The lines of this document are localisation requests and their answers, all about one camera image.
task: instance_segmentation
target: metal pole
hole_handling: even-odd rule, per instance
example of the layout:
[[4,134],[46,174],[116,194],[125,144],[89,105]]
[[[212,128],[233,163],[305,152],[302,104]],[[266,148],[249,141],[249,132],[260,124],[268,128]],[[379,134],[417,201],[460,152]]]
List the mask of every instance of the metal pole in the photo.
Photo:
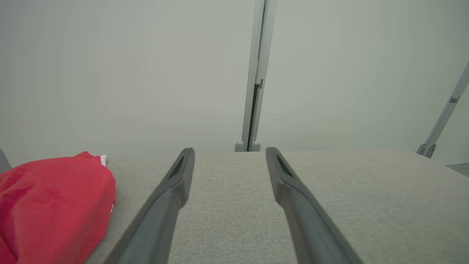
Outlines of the metal pole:
[[260,151],[260,143],[256,141],[257,127],[259,126],[276,10],[277,0],[256,0],[242,140],[236,143],[236,152]]
[[459,78],[459,81],[456,84],[456,87],[454,88],[453,93],[449,97],[448,103],[446,103],[445,108],[443,108],[443,112],[441,112],[441,115],[438,118],[437,123],[433,127],[430,135],[428,136],[427,141],[425,142],[425,144],[419,147],[417,151],[418,154],[424,155],[427,158],[431,158],[431,156],[433,155],[433,152],[435,151],[438,137],[440,137],[441,132],[443,132],[443,129],[445,128],[446,123],[448,122],[449,118],[451,117],[451,114],[456,108],[456,104],[458,103],[459,98],[461,97],[462,93],[466,89],[468,83],[469,83],[469,62],[467,63],[466,68],[464,68],[464,71],[462,72],[462,75]]

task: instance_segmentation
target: gray fabric surface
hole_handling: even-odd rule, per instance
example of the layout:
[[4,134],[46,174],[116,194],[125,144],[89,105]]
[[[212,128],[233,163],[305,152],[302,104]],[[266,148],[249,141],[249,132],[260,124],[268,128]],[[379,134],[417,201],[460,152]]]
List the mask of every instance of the gray fabric surface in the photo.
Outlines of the gray fabric surface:
[[[282,152],[364,263],[467,263],[469,178],[399,151]],[[116,204],[102,263],[174,157],[109,158]],[[169,263],[295,263],[265,154],[197,154]]]

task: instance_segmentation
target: white wall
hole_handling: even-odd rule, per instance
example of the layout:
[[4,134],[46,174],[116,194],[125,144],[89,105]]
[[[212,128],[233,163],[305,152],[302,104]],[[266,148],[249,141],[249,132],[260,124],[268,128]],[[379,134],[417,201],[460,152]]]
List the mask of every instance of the white wall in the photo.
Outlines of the white wall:
[[233,151],[254,2],[0,2],[0,148],[13,166],[90,151]]
[[417,151],[469,60],[468,10],[455,0],[279,1],[262,149]]
[[469,163],[469,89],[461,96],[431,157],[444,165]]

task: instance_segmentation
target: fabric texture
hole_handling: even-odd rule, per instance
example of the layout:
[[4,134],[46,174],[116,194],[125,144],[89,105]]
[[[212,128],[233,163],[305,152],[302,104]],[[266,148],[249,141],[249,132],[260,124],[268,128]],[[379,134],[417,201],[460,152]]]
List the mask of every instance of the fabric texture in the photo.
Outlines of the fabric texture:
[[[282,152],[366,264],[467,263],[469,178],[394,150]],[[102,263],[176,159],[108,159],[117,180]],[[196,152],[169,263],[296,263],[265,153]]]
[[115,180],[83,152],[0,174],[0,262],[83,263],[106,232]]

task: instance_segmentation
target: red towel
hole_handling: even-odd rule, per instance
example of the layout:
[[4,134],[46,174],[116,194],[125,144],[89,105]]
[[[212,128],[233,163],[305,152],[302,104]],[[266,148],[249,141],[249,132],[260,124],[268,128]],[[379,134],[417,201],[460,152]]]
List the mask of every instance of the red towel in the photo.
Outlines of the red towel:
[[0,174],[0,262],[83,263],[106,233],[115,179],[83,152]]

